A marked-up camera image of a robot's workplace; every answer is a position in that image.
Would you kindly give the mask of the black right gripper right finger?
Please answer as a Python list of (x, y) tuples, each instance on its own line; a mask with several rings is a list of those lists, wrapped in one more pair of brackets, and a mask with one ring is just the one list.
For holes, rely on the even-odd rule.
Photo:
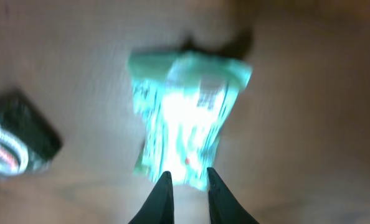
[(241, 206), (214, 168), (208, 167), (207, 174), (211, 224), (259, 224)]

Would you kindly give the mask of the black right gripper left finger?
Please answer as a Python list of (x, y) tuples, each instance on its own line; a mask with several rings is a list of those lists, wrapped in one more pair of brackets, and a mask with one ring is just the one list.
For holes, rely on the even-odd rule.
[(174, 224), (173, 183), (170, 171), (161, 174), (129, 224)]

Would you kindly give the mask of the mint green snack packet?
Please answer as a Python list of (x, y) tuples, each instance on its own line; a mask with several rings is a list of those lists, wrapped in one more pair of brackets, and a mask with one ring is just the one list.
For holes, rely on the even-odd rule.
[(133, 109), (145, 124), (135, 172), (157, 182), (207, 189), (219, 133), (252, 67), (241, 60), (199, 52), (143, 52), (128, 59)]

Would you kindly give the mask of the round dark green packet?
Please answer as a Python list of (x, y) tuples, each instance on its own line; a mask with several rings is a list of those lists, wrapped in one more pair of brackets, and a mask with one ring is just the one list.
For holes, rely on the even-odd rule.
[(16, 177), (50, 166), (63, 146), (58, 132), (19, 89), (0, 92), (0, 176)]

